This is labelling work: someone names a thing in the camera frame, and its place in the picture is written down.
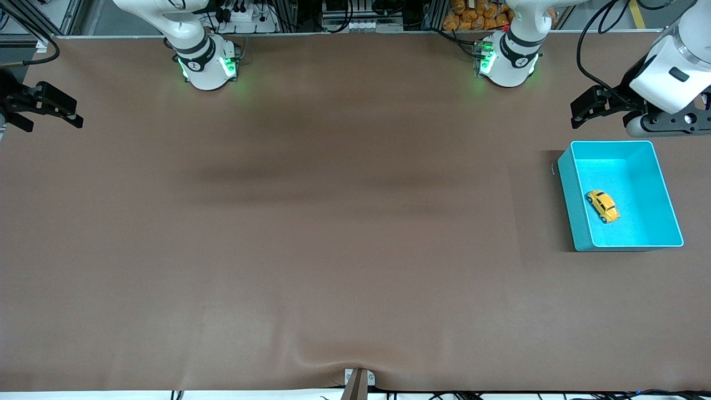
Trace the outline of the yellow beetle toy car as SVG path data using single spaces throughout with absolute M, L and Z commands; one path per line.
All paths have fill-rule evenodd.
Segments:
M 600 220 L 605 224 L 613 223 L 620 218 L 619 210 L 613 198 L 607 192 L 595 189 L 586 194 L 588 203 L 596 210 Z

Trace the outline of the turquoise plastic box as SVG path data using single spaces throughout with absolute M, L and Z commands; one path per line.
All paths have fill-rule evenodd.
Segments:
M 572 142 L 559 157 L 574 248 L 579 252 L 642 252 L 685 241 L 652 142 Z M 590 198 L 612 198 L 620 217 L 604 222 Z

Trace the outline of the orange packaged snacks pile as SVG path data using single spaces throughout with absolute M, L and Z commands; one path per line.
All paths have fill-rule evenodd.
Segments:
M 505 0 L 448 0 L 443 31 L 490 31 L 503 29 L 515 18 Z

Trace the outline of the white power strip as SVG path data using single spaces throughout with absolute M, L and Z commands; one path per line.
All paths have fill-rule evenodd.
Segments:
M 274 7 L 268 3 L 246 4 L 246 12 L 224 8 L 221 16 L 229 16 L 219 22 L 220 34 L 267 34 L 282 33 Z

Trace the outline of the brown table mat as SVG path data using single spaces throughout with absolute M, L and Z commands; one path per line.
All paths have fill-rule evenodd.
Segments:
M 0 392 L 711 391 L 711 137 L 653 140 L 684 246 L 574 250 L 553 164 L 590 83 L 436 34 L 253 37 L 214 92 L 160 38 L 29 68 L 84 126 L 0 140 Z

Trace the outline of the grey bracket with brown bar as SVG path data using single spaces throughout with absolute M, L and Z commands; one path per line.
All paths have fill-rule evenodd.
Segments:
M 369 387 L 375 387 L 375 374 L 367 369 L 346 369 L 341 400 L 367 400 Z

